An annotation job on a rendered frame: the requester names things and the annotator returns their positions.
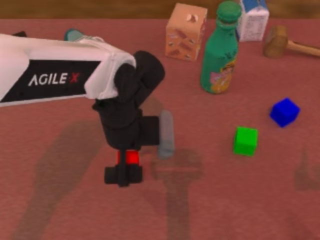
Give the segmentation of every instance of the blue cube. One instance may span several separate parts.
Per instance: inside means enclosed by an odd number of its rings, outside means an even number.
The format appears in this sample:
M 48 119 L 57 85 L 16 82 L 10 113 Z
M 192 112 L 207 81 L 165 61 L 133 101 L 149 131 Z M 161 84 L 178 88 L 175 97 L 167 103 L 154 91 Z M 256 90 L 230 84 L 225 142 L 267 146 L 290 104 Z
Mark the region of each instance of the blue cube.
M 299 112 L 300 108 L 287 97 L 273 105 L 270 117 L 283 128 L 296 120 Z

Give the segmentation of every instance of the brown tabletop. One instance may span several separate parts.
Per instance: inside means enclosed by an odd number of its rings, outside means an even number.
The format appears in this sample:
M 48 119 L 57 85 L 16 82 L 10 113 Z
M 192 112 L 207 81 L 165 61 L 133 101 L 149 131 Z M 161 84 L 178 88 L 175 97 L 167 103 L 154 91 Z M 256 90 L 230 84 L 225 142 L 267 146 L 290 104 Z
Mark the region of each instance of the brown tabletop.
M 68 28 L 134 53 L 155 54 L 166 78 L 145 114 L 172 111 L 176 153 L 141 152 L 144 182 L 104 184 L 116 161 L 85 98 L 0 108 L 1 240 L 319 240 L 320 59 L 262 56 L 239 46 L 231 87 L 200 88 L 197 62 L 164 56 L 166 20 L 1 20 L 0 31 L 63 39 Z M 320 46 L 320 20 L 285 24 L 292 40 Z M 214 29 L 207 24 L 206 36 Z M 269 117 L 289 97 L 301 113 L 280 128 Z M 253 157 L 234 155 L 237 126 L 259 130 Z

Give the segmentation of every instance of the bottle label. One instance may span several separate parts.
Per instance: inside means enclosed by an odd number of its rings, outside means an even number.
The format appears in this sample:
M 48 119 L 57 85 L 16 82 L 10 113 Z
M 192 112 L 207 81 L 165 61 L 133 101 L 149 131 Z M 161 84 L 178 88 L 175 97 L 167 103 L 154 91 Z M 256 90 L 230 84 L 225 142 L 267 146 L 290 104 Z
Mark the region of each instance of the bottle label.
M 228 62 L 220 69 L 220 72 L 211 72 L 210 83 L 211 91 L 215 94 L 222 93 L 229 87 L 236 60 Z

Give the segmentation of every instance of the wooden wall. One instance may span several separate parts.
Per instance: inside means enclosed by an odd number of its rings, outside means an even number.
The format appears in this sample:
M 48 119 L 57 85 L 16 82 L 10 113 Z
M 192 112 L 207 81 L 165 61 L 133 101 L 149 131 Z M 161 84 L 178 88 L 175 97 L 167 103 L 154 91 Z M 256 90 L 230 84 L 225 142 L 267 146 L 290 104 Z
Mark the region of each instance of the wooden wall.
M 4 0 L 0 18 L 167 19 L 176 2 L 203 6 L 214 18 L 223 0 Z M 274 18 L 320 18 L 320 0 L 266 0 Z

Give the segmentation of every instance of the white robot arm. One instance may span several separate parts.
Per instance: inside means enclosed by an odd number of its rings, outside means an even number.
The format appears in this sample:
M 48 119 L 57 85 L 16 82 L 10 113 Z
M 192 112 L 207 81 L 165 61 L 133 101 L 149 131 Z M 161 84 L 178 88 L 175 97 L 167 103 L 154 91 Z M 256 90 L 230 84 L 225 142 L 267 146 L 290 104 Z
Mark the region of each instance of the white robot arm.
M 123 64 L 136 67 L 136 60 L 100 38 L 63 41 L 0 34 L 0 107 L 114 98 L 114 77 Z

